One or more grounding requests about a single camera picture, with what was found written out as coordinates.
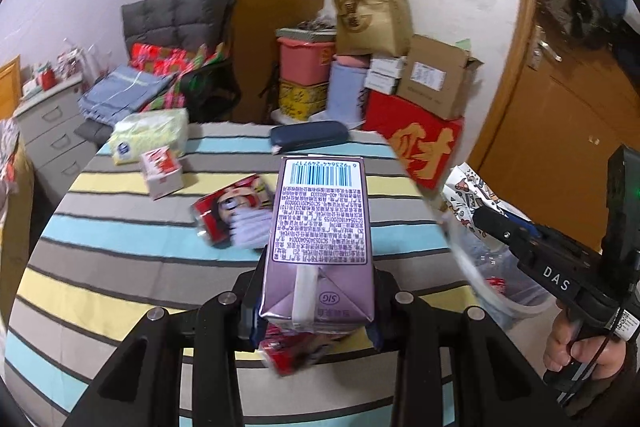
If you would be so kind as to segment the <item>person's right hand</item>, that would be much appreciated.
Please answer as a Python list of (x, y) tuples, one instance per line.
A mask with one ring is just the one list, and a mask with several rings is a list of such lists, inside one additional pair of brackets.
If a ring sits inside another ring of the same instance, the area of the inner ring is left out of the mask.
[[(590, 362), (598, 353), (604, 337), (591, 337), (575, 340), (576, 326), (570, 323), (564, 309), (555, 317), (551, 332), (547, 338), (542, 361), (544, 367), (551, 372), (559, 372), (570, 361)], [(591, 377), (595, 381), (615, 376), (623, 367), (627, 351), (627, 343), (610, 340), (596, 358), (596, 367)]]

